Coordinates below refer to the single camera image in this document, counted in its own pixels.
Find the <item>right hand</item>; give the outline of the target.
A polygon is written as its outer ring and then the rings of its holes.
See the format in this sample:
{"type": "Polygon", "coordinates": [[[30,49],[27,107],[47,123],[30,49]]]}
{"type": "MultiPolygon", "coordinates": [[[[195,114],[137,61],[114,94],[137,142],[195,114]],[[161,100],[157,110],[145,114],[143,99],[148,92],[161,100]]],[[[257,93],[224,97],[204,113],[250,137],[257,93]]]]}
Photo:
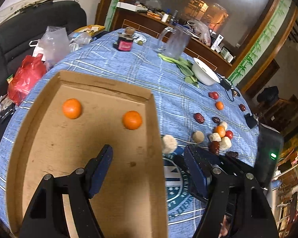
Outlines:
{"type": "Polygon", "coordinates": [[[229,233],[229,230],[230,230],[230,218],[225,215],[223,218],[223,222],[221,223],[221,230],[218,238],[227,236],[229,233]]]}

